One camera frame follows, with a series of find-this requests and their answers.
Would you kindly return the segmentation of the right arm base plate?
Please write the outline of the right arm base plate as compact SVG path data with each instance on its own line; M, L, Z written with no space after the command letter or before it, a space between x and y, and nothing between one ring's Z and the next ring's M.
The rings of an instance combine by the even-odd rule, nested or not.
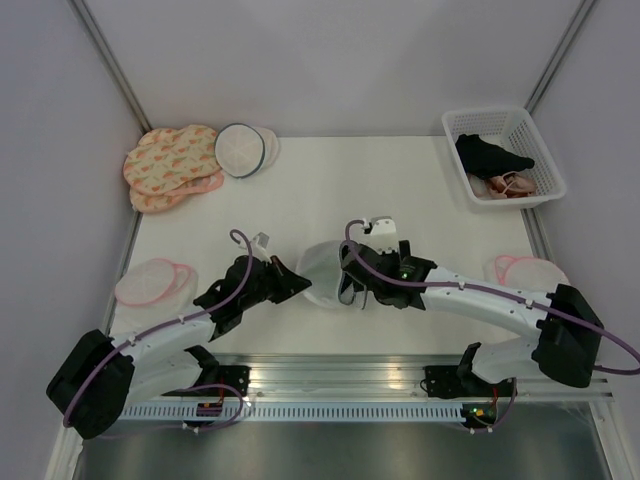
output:
M423 372L421 388L430 398L508 398L514 391L513 382L510 380L490 384L454 365L425 366Z

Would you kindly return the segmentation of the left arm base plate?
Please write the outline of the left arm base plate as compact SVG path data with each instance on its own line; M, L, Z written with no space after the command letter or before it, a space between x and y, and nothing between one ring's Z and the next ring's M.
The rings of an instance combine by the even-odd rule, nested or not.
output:
M218 367L216 375L207 373L201 379L196 381L196 386L208 385L208 388L193 391L175 390L164 393L163 397L214 397L233 396L233 393L222 388L222 385L232 387L239 392L241 396L245 396L248 392L250 384L251 368L247 365L221 365Z

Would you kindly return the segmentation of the blue-zip mesh laundry bag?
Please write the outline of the blue-zip mesh laundry bag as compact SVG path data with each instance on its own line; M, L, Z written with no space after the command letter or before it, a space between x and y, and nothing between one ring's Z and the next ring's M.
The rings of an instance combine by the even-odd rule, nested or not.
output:
M299 258L295 273L312 281L304 297L317 306L329 309L357 307L357 284L340 265L340 240L315 244Z

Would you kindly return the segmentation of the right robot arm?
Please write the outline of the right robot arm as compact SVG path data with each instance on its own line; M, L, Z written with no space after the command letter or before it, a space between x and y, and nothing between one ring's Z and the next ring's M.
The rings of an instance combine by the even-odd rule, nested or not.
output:
M396 309L451 313L514 334L497 344L475 342L455 369L459 388L478 395L505 380L541 374L559 384L590 385L603 325L574 287L551 293L514 290L473 280L431 260L378 253L345 241L340 247L345 277Z

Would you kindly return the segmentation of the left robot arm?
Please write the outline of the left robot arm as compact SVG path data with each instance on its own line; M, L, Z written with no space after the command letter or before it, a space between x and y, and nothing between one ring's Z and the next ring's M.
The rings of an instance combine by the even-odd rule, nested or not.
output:
M240 256L183 315L121 337L85 333L46 395L64 427L85 440L106 432L133 403L181 390L209 395L218 384L218 364L205 344L238 326L246 310L265 301L280 304L311 285L275 256Z

